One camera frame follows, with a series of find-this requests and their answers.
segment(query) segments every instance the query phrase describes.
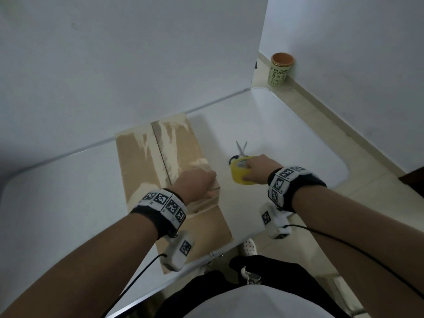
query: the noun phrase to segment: black pants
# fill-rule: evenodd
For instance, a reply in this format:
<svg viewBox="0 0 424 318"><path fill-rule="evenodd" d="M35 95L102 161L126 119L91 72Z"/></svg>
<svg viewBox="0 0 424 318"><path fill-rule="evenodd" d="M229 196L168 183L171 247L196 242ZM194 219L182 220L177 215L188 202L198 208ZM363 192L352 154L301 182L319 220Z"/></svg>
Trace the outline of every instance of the black pants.
<svg viewBox="0 0 424 318"><path fill-rule="evenodd" d="M238 272L239 284L228 282L220 271L211 271L198 276L183 289L167 298L155 318L184 317L207 299L245 286L247 282L240 274L244 266L246 271L259 274L265 286L307 299L335 318L349 317L316 280L297 263L278 261L265 256L236 256L230 261L229 266Z"/></svg>

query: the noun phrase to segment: hand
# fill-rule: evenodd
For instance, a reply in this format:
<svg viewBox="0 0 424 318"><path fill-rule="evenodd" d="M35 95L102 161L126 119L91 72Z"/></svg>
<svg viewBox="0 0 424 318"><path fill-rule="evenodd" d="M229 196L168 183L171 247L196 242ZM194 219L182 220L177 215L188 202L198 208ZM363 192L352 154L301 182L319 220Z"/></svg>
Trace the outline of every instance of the hand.
<svg viewBox="0 0 424 318"><path fill-rule="evenodd" d="M169 188L177 193L185 205L201 198L214 197L215 192L208 191L216 177L215 171L206 172L202 169L184 171Z"/></svg>
<svg viewBox="0 0 424 318"><path fill-rule="evenodd" d="M283 167L275 160L263 154L248 159L246 165L252 170L248 175L243 177L243 180L252 181L257 184L268 184L268 176L276 169Z"/></svg>

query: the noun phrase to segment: cup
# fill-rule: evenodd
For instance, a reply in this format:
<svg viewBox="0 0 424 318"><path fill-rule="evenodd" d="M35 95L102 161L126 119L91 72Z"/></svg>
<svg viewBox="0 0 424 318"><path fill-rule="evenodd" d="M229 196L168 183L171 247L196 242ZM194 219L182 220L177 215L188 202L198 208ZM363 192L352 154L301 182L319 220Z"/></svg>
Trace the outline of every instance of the cup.
<svg viewBox="0 0 424 318"><path fill-rule="evenodd" d="M275 53L271 57L271 66L268 74L268 84L271 86L283 85L294 58L288 53Z"/></svg>

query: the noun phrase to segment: tape roll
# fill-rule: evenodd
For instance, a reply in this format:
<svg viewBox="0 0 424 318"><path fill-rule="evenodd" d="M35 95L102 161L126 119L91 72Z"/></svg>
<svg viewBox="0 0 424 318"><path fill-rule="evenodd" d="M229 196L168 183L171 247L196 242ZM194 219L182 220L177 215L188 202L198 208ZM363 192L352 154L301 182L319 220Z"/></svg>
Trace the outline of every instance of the tape roll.
<svg viewBox="0 0 424 318"><path fill-rule="evenodd" d="M251 170L246 167L246 160L251 159L252 157L254 156L240 157L239 159L236 159L231 162L230 164L231 176L233 177L233 181L235 181L237 184L241 184L241 185L256 184L255 182L242 180L244 176L248 175L251 172Z"/></svg>

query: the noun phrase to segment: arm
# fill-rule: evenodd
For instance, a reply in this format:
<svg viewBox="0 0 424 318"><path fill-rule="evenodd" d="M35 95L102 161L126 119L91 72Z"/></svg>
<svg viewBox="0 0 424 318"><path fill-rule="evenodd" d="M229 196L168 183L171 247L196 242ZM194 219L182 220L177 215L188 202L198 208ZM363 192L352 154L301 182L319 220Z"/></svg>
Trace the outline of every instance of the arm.
<svg viewBox="0 0 424 318"><path fill-rule="evenodd" d="M282 167L266 156L250 159L246 180L267 183ZM304 186L297 190L292 207L312 229L359 247L424 291L424 234L326 187ZM424 301L400 280L359 252L335 240L312 234L326 256L374 318L417 317Z"/></svg>
<svg viewBox="0 0 424 318"><path fill-rule="evenodd" d="M170 187L185 204L210 195L215 172L183 172ZM151 220L125 216L55 264L4 312L9 317L99 317L159 238Z"/></svg>

